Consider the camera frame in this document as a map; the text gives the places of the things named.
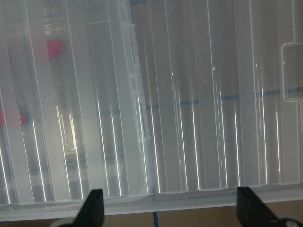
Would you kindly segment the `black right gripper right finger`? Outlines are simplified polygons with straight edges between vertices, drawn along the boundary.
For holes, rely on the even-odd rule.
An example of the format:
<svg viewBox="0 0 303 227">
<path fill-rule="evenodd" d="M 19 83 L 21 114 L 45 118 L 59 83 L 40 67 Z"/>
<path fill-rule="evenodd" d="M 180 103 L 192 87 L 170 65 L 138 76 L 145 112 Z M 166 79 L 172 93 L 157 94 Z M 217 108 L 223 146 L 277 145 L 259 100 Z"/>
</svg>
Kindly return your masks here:
<svg viewBox="0 0 303 227">
<path fill-rule="evenodd" d="M 249 187 L 237 188 L 236 216 L 242 227 L 286 227 Z"/>
</svg>

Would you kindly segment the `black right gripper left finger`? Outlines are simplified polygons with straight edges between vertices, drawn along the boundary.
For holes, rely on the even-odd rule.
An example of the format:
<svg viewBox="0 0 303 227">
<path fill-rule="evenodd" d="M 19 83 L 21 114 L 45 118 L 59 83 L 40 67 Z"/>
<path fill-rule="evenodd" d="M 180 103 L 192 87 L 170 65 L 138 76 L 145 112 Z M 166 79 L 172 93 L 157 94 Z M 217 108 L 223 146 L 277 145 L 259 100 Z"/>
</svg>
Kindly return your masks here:
<svg viewBox="0 0 303 227">
<path fill-rule="evenodd" d="M 103 190 L 93 189 L 83 203 L 71 227 L 102 227 L 104 220 Z"/>
</svg>

